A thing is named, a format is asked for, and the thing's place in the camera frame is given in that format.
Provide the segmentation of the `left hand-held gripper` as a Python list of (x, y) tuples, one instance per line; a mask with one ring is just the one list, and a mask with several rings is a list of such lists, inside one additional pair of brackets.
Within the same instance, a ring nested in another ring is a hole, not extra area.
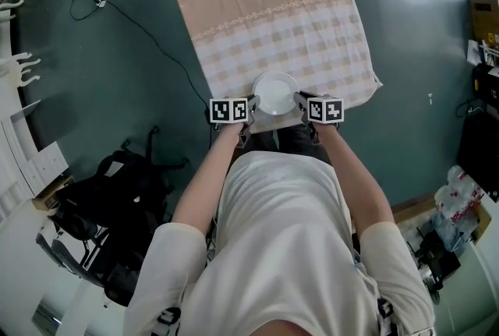
[(208, 122), (216, 131), (227, 124), (242, 124), (237, 147), (243, 148), (250, 139), (250, 127), (255, 122), (254, 113), (259, 105), (260, 97), (255, 94), (249, 97), (210, 99)]

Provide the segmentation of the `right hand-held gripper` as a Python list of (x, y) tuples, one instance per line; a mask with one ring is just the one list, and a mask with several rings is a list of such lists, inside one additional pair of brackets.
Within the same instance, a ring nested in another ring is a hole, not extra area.
[(295, 92), (293, 100), (299, 110), (302, 110), (302, 122), (309, 130), (309, 137), (313, 144), (320, 143), (315, 125), (333, 125), (338, 128), (344, 121), (345, 110), (343, 100), (334, 98), (330, 94), (310, 97), (305, 91)]

